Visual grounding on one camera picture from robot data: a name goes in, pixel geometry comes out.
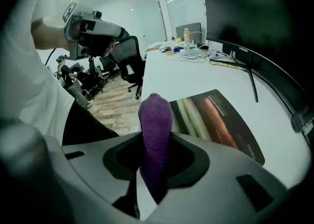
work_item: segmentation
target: mouse pad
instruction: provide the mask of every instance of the mouse pad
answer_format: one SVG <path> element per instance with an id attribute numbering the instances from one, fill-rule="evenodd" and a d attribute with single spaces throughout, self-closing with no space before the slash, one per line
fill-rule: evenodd
<path id="1" fill-rule="evenodd" d="M 173 132 L 230 146 L 261 165 L 265 163 L 251 130 L 218 90 L 172 101 L 170 105 L 174 113 Z"/>

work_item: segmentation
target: monitor stand leg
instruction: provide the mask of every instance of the monitor stand leg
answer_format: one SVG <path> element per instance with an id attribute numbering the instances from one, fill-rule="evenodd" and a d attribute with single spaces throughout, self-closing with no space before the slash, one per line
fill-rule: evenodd
<path id="1" fill-rule="evenodd" d="M 254 92 L 254 96 L 255 96 L 255 101 L 256 101 L 256 103 L 259 102 L 259 98 L 257 96 L 257 90 L 256 90 L 255 82 L 254 82 L 253 75 L 252 75 L 252 68 L 251 68 L 252 61 L 253 61 L 253 56 L 251 56 L 251 64 L 250 64 L 250 66 L 248 66 L 246 64 L 234 63 L 234 62 L 223 61 L 223 60 L 211 60 L 211 61 L 212 62 L 224 63 L 224 64 L 228 64 L 228 65 L 238 66 L 238 67 L 244 68 L 247 71 L 247 73 L 249 74 L 249 76 L 250 76 L 250 80 L 251 80 L 251 84 L 252 84 L 252 88 L 253 88 L 253 92 Z"/>

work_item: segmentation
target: black office chair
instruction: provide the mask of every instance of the black office chair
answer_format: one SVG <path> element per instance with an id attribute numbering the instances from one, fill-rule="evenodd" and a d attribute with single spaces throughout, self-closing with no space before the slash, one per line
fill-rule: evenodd
<path id="1" fill-rule="evenodd" d="M 138 100 L 138 93 L 143 85 L 145 62 L 139 52 L 137 37 L 130 36 L 120 40 L 113 48 L 109 58 L 120 68 L 121 78 L 134 84 L 128 88 L 128 91 L 130 92 L 132 87 L 137 86 L 135 98 Z M 133 74 L 128 73 L 127 65 L 131 66 Z"/>
<path id="2" fill-rule="evenodd" d="M 82 83 L 81 89 L 87 90 L 87 91 L 99 89 L 103 91 L 102 86 L 100 85 L 103 79 L 95 70 L 93 57 L 90 57 L 88 61 L 89 61 L 89 74 L 84 73 L 84 72 L 80 72 L 77 74 L 78 80 Z"/>
<path id="3" fill-rule="evenodd" d="M 100 57 L 99 60 L 103 65 L 102 73 L 109 72 L 109 76 L 106 78 L 106 81 L 108 80 L 108 78 L 111 78 L 112 80 L 114 80 L 113 69 L 116 67 L 116 64 L 108 57 Z"/>

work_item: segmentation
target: monitor screen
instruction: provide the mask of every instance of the monitor screen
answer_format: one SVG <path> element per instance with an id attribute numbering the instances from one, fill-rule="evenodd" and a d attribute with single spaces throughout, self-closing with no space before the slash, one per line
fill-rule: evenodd
<path id="1" fill-rule="evenodd" d="M 302 9 L 305 4 L 304 0 L 206 0 L 207 39 L 254 51 L 276 63 L 303 89 L 312 90 L 305 82 L 312 68 L 305 64 L 310 56 L 301 52 L 311 44 L 303 33 L 310 25 L 309 13 Z"/>

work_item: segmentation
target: purple object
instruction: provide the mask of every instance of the purple object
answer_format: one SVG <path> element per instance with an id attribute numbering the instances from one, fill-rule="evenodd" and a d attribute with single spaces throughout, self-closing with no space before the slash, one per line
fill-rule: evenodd
<path id="1" fill-rule="evenodd" d="M 154 201 L 159 204 L 167 193 L 168 142 L 173 113 L 169 102 L 153 93 L 141 103 L 138 117 L 144 142 L 140 173 Z"/>

